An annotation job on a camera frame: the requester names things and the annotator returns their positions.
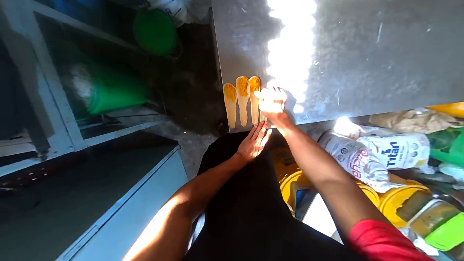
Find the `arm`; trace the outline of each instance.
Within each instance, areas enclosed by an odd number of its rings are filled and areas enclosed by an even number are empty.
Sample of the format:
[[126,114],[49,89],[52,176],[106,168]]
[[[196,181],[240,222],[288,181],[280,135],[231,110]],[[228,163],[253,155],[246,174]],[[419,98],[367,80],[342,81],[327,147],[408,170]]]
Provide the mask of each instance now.
[[192,223],[219,189],[263,150],[271,131],[267,122],[254,126],[237,153],[178,189],[144,229],[123,261],[181,260]]
[[286,95],[281,89],[263,89],[257,96],[261,111],[285,137],[296,163],[327,203],[341,233],[348,236],[351,228],[365,219],[389,223],[350,174],[290,121],[283,112]]

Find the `green bucket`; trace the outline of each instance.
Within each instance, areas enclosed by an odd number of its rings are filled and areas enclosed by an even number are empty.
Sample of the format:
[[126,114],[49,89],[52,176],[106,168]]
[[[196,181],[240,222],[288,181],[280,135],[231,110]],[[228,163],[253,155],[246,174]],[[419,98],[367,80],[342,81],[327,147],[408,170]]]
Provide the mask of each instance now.
[[93,94],[87,107],[92,115],[120,110],[147,101],[148,85],[128,70],[93,62]]
[[178,45],[174,23],[159,9],[139,11],[132,32],[138,44],[153,55],[169,56]]

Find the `hand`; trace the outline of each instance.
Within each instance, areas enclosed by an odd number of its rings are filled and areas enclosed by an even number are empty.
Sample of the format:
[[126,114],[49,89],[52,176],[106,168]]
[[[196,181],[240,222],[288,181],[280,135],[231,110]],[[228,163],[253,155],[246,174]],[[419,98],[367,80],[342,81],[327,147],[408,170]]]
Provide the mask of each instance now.
[[284,134],[284,129],[292,126],[293,123],[288,115],[284,112],[287,94],[282,88],[272,87],[263,88],[261,91],[255,91],[254,94],[259,98],[259,109],[269,118],[273,125]]
[[284,111],[287,94],[282,88],[263,88],[261,91],[255,91],[254,94],[259,98],[259,109],[264,112],[266,116],[267,114]]
[[258,125],[253,126],[248,136],[238,147],[237,154],[240,155],[247,163],[253,161],[264,149],[272,130],[269,129],[266,134],[268,122],[261,121]]

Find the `metal shelf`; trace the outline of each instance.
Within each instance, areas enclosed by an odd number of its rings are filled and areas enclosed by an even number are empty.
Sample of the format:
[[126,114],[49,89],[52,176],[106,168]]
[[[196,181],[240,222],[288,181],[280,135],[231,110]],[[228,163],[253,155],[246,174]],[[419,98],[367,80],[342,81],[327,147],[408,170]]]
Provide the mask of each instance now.
[[[65,23],[131,51],[141,54],[145,54],[145,52],[137,46],[34,0],[4,0],[0,2],[0,8],[0,19],[5,21],[5,23],[0,23],[2,38],[18,68],[22,84],[50,144],[50,149],[46,155],[47,159],[82,150],[168,120],[166,116],[159,116],[151,122],[84,139],[63,90],[35,13]],[[31,158],[0,167],[0,176],[41,161],[39,158]]]

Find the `red shirt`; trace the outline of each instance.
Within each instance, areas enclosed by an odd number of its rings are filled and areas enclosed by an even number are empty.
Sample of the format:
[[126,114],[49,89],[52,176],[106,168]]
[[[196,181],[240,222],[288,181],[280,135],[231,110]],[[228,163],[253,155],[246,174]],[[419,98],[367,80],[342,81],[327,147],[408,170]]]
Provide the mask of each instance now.
[[360,221],[351,229],[348,239],[370,261],[433,261],[394,226],[384,222]]

